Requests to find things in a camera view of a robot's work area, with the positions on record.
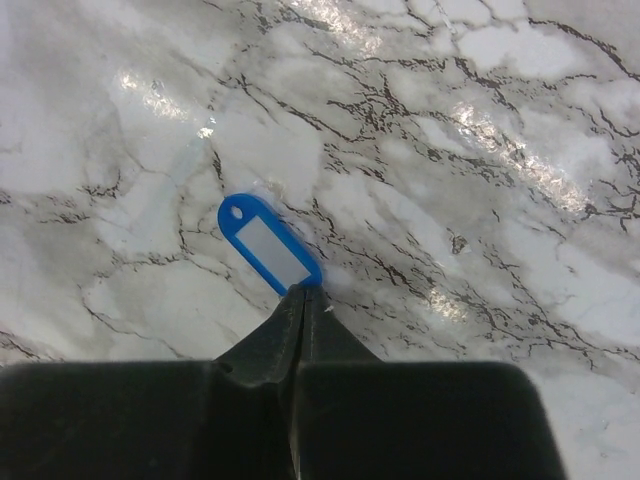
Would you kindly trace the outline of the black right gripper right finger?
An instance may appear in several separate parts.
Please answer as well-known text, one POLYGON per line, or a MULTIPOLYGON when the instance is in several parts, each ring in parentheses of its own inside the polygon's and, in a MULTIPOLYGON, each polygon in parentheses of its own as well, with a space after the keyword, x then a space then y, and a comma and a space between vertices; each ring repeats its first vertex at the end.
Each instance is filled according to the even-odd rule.
POLYGON ((292 399, 301 479, 562 479, 536 387, 493 361, 384 362, 305 292, 292 399))

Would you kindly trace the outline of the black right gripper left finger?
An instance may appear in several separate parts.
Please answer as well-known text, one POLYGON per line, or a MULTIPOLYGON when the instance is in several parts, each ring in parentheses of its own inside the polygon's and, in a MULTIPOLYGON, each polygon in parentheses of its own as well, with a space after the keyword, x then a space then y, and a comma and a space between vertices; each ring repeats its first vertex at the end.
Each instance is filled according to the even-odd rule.
POLYGON ((291 479, 290 378, 305 292, 214 360, 1 371, 5 479, 291 479))

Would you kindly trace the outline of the blue key tag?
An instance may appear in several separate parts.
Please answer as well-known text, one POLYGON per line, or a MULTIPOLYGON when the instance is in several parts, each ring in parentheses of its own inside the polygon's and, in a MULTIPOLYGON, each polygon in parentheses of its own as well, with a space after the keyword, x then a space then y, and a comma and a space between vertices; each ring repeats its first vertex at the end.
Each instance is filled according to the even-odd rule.
POLYGON ((261 198, 247 193, 225 197, 217 222, 224 238, 279 295, 294 285, 323 283, 309 249, 261 198))

